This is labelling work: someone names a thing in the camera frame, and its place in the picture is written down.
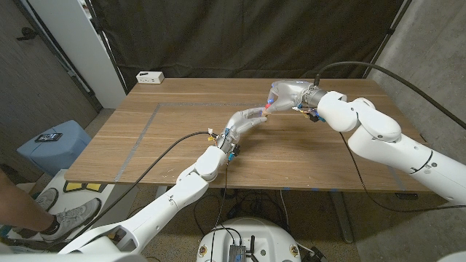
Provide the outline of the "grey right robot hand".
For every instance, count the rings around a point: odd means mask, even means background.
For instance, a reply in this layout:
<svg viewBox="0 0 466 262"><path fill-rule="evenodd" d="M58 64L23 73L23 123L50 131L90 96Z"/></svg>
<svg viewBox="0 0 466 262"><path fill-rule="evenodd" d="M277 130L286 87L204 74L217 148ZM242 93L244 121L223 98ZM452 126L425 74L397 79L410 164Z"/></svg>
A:
<svg viewBox="0 0 466 262"><path fill-rule="evenodd" d="M267 98L266 111L287 111L300 104L317 108L318 103L327 92L313 83L300 80L279 80L272 83Z"/></svg>

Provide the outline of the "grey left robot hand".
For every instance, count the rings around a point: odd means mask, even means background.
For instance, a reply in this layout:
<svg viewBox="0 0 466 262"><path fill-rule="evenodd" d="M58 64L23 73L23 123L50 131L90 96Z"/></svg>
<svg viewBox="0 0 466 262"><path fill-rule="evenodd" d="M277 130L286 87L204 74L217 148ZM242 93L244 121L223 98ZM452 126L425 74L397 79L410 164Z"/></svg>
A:
<svg viewBox="0 0 466 262"><path fill-rule="evenodd" d="M218 147L225 154L229 153L233 145L239 142L241 134L267 120L263 115L264 110L263 107L249 108L233 114L220 135Z"/></svg>

